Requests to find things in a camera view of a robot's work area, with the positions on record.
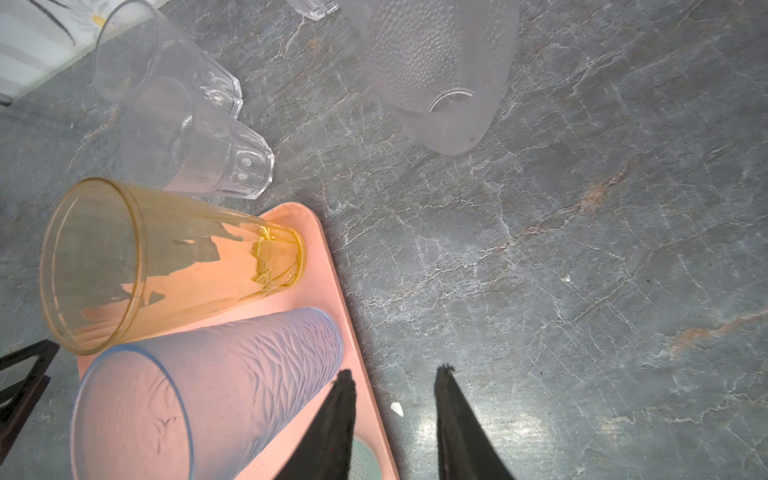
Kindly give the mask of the clear tall faceted glass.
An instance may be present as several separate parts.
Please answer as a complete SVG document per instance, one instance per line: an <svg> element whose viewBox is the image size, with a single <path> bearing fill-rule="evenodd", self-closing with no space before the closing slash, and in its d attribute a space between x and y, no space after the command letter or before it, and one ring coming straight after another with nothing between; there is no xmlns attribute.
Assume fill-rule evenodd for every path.
<svg viewBox="0 0 768 480"><path fill-rule="evenodd" d="M236 118L240 81L147 1L124 1L96 42L93 80L108 101L126 105L149 83L171 77Z"/></svg>

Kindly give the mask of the frosted dotted glass centre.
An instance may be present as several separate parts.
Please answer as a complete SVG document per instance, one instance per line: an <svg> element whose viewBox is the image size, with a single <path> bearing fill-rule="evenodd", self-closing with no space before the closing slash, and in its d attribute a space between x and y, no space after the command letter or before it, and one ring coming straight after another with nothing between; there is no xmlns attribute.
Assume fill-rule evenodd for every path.
<svg viewBox="0 0 768 480"><path fill-rule="evenodd" d="M515 0L343 1L373 90L421 144L471 150L507 90L518 44Z"/></svg>

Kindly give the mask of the blue frosted glass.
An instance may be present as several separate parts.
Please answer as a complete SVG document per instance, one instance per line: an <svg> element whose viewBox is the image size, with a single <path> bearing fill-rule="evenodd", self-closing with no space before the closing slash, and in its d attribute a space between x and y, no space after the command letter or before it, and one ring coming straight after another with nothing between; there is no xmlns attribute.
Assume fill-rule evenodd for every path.
<svg viewBox="0 0 768 480"><path fill-rule="evenodd" d="M302 308L112 347L70 430L77 479L233 479L339 370L335 321Z"/></svg>

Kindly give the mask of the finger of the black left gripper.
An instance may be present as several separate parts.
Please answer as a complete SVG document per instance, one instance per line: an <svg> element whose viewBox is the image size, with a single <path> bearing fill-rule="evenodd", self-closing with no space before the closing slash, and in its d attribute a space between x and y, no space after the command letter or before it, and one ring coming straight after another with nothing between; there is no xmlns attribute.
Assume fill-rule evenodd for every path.
<svg viewBox="0 0 768 480"><path fill-rule="evenodd" d="M39 402L51 377L46 371L60 345L41 340L1 358L1 370L36 358L29 373L20 381L1 390L1 463L4 463L32 410Z"/></svg>

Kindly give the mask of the pink plastic tray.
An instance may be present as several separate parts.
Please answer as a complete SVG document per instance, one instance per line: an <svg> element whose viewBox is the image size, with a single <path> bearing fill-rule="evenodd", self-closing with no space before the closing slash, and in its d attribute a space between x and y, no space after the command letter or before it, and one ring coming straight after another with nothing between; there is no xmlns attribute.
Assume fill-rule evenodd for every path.
<svg viewBox="0 0 768 480"><path fill-rule="evenodd" d="M355 436L381 478L397 477L318 217L289 202L265 219L303 238L306 261L296 284L79 359L74 478L272 479L342 370L355 385Z"/></svg>

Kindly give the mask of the teal frosted glass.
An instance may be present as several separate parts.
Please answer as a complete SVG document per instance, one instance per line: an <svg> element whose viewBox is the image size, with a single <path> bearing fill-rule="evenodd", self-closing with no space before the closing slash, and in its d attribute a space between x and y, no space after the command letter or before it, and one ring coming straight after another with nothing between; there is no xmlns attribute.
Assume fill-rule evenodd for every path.
<svg viewBox="0 0 768 480"><path fill-rule="evenodd" d="M370 447L359 437L352 442L348 480L381 480L378 459Z"/></svg>

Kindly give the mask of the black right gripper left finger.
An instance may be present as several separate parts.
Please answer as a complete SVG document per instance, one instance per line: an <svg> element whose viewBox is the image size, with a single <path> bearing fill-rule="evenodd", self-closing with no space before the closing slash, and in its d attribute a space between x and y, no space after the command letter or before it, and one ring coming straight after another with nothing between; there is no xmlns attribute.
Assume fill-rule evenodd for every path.
<svg viewBox="0 0 768 480"><path fill-rule="evenodd" d="M347 479L356 398L351 371L341 370L299 445L274 479Z"/></svg>

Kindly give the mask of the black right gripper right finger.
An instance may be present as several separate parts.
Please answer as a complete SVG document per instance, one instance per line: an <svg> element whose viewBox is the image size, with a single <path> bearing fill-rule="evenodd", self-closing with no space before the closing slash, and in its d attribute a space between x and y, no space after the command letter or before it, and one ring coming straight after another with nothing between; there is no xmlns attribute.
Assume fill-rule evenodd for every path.
<svg viewBox="0 0 768 480"><path fill-rule="evenodd" d="M448 364L440 365L434 384L439 478L513 479L459 388L453 371Z"/></svg>

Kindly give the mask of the clear faceted glass near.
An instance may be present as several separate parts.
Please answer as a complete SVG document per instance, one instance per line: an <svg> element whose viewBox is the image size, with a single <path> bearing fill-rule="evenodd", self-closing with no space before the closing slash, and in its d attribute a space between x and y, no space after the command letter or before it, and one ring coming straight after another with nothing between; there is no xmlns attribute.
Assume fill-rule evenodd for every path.
<svg viewBox="0 0 768 480"><path fill-rule="evenodd" d="M127 108L119 151L131 182L173 193L253 200L273 180L266 140L172 77L151 80Z"/></svg>

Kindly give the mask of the clear faceted short glass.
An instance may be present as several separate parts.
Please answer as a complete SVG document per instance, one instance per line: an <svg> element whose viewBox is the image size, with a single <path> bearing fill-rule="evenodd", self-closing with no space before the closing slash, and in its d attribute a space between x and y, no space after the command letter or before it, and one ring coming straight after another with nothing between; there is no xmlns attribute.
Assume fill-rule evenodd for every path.
<svg viewBox="0 0 768 480"><path fill-rule="evenodd" d="M339 8L335 0L287 0L287 3L300 15L312 21L321 20Z"/></svg>

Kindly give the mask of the yellow transparent glass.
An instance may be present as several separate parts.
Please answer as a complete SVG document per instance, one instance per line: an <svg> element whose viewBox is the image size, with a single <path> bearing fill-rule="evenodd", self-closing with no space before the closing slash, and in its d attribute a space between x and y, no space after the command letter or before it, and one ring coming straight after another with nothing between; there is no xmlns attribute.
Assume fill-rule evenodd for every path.
<svg viewBox="0 0 768 480"><path fill-rule="evenodd" d="M53 336L90 355L284 291L304 265L303 239L290 227L89 178L48 226L41 301Z"/></svg>

